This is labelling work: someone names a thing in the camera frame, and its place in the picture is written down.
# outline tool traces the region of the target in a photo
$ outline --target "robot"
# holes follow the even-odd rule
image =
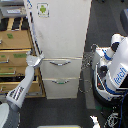
[[[128,35],[128,9],[120,20]],[[106,105],[116,105],[128,89],[128,37],[114,34],[110,47],[96,48],[93,69],[94,95]]]
[[[25,70],[25,78],[15,89],[8,92],[7,103],[0,105],[0,128],[17,128],[19,126],[19,110],[33,82],[34,70],[40,66],[44,59],[43,53],[39,57],[32,56],[30,53],[27,54],[28,66]]]

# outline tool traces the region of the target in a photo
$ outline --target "floor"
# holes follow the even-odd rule
[[[128,1],[120,0],[92,0],[88,32],[86,35],[85,57],[92,56],[91,46],[108,47],[114,33],[126,36],[120,23],[120,12],[128,8]],[[90,116],[98,117],[103,128],[106,119],[101,114],[101,106],[93,97],[90,84],[90,66],[83,61],[81,71],[80,90],[77,99],[47,100],[46,98],[26,99],[21,109],[20,128],[36,128],[40,125],[79,125],[92,128]]]

